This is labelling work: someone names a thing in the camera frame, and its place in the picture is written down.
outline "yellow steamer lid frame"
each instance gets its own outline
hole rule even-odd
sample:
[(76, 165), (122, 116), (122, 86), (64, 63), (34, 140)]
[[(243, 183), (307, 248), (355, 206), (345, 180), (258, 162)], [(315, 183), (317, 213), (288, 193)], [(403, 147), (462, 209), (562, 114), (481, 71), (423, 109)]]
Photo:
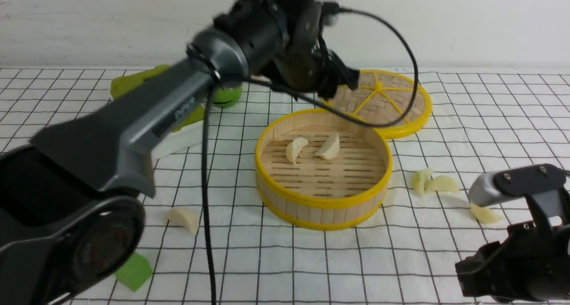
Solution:
[[(374, 86), (368, 86), (368, 85), (364, 85), (361, 84), (359, 82), (358, 85), (358, 89), (366, 89), (366, 90), (372, 90), (372, 92), (370, 92), (370, 94), (365, 98), (365, 100), (356, 107), (356, 109), (354, 109), (353, 111), (350, 110), (342, 110), (342, 108), (340, 108), (343, 112), (346, 112), (346, 114), (350, 114), (352, 116), (357, 116), (357, 114), (367, 105), (369, 104), (370, 100), (372, 100), (372, 98), (374, 98), (375, 96), (381, 95), (383, 98), (385, 98), (390, 104), (391, 106), (393, 106), (393, 108), (396, 110), (397, 114), (401, 115), (403, 113), (403, 109), (405, 108), (401, 108), (400, 106), (398, 106), (396, 104), (396, 102), (393, 100), (393, 98), (387, 94), (387, 92), (391, 92), (391, 91), (397, 91), (397, 92), (412, 92), (412, 88), (413, 88), (413, 84), (414, 84), (414, 80), (407, 78), (406, 76), (403, 76), (399, 73), (394, 73), (394, 72), (389, 72), (389, 71), (384, 71), (384, 70), (375, 70), (375, 69), (366, 69), (366, 70), (361, 70), (361, 80), (362, 80), (362, 76), (363, 74), (372, 74), (374, 77), (374, 81), (375, 81), (375, 85)], [(408, 86), (397, 86), (397, 87), (388, 87), (388, 86), (383, 86), (382, 81), (379, 79), (379, 75), (381, 76), (389, 76), (389, 77), (393, 77), (396, 79), (401, 80), (402, 82), (407, 82)], [(342, 89), (348, 89), (347, 86), (340, 86), (338, 88), (338, 90), (342, 90)], [(334, 107), (334, 102), (336, 101), (336, 99), (334, 100), (329, 100), (327, 102), (324, 102), (325, 104), (328, 104), (329, 106), (333, 106)], [(420, 110), (421, 114), (417, 115), (416, 118), (411, 119), (411, 113), (408, 114), (404, 119), (403, 122), (405, 122), (404, 124), (399, 124), (396, 126), (391, 126), (388, 128), (378, 128), (377, 130), (379, 131), (380, 134), (382, 134), (383, 137), (385, 137), (386, 139), (398, 139), (398, 138), (403, 138), (403, 137), (407, 137), (410, 136), (411, 134), (414, 134), (416, 132), (418, 132), (420, 129), (422, 129), (425, 124), (428, 122), (431, 114), (432, 114), (432, 100), (429, 97), (428, 92), (423, 88), (423, 86), (421, 84), (418, 84), (418, 89), (417, 89), (417, 95), (415, 98), (415, 102), (419, 102), (422, 101), (424, 106), (423, 108)]]

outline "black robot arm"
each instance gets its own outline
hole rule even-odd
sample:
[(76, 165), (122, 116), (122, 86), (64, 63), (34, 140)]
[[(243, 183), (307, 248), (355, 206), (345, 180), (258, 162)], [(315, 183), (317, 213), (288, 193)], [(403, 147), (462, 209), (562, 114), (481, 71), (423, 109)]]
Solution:
[(213, 90), (252, 74), (324, 98), (355, 87), (358, 71), (315, 48), (324, 17), (315, 0), (237, 0), (171, 69), (2, 155), (0, 303), (63, 303), (124, 264), (144, 227), (137, 196), (155, 194), (152, 149)]
[[(480, 175), (468, 193), (481, 207), (524, 198), (532, 220), (507, 227), (509, 237), (456, 264), (466, 297), (500, 303), (570, 299), (570, 195), (567, 171), (550, 164)], [(553, 220), (559, 218), (561, 224)]]

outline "table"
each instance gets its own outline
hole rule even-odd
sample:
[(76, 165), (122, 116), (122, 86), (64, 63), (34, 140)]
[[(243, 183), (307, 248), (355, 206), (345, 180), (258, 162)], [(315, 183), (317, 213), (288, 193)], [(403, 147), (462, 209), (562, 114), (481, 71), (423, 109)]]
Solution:
[[(111, 80), (139, 69), (0, 69), (0, 149), (105, 106)], [(481, 226), (465, 191), (484, 171), (533, 163), (570, 169), (570, 71), (424, 68), (419, 77), (433, 101), (432, 117), (417, 134), (389, 141), (395, 163), (383, 207), (339, 232), (294, 228), (263, 207), (255, 190), (253, 153), (262, 130), (313, 105), (245, 85), (236, 106), (214, 111), (209, 194), (222, 303), (493, 303), (461, 295), (454, 263), (504, 240), (506, 226), (530, 214), (520, 199), (494, 207), (503, 222)], [(456, 179), (461, 194), (416, 197), (411, 175), (424, 167)], [(153, 278), (133, 293), (110, 277), (73, 305), (209, 302), (203, 231), (193, 237), (163, 219), (173, 206), (201, 211), (200, 147), (155, 161), (155, 181), (156, 197), (141, 197), (148, 218), (138, 248)]]

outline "woven bamboo lid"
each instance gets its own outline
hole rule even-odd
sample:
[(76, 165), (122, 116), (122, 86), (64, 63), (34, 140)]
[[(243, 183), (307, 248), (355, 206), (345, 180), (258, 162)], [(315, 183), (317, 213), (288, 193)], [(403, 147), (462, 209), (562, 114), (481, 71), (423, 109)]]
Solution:
[[(394, 121), (406, 109), (411, 99), (413, 80), (383, 70), (363, 70), (357, 90), (340, 86), (328, 104), (370, 123)], [(402, 138), (420, 130), (432, 114), (432, 101), (426, 90), (418, 85), (412, 110), (396, 126), (379, 129), (387, 139)]]

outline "yellow-green object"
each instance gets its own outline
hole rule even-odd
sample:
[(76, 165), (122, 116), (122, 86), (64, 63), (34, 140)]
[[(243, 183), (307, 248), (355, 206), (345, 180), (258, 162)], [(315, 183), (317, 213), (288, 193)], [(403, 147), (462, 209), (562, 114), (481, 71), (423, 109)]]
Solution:
[(214, 106), (220, 108), (229, 108), (234, 106), (242, 96), (242, 86), (233, 89), (220, 89), (214, 95)]
[[(110, 84), (110, 95), (114, 100), (117, 100), (118, 98), (124, 96), (124, 94), (127, 92), (130, 92), (132, 89), (143, 84), (143, 82), (149, 80), (152, 77), (158, 76), (168, 68), (170, 68), (169, 65), (159, 65), (153, 69), (131, 74), (130, 76), (115, 78)], [(204, 106), (198, 106), (192, 114), (189, 114), (189, 116), (183, 120), (183, 122), (175, 130), (173, 130), (173, 132), (178, 132), (185, 126), (203, 120), (204, 112)]]
[(114, 276), (117, 278), (117, 281), (120, 281), (121, 284), (134, 292), (152, 276), (151, 264), (146, 258), (135, 252), (114, 273)]

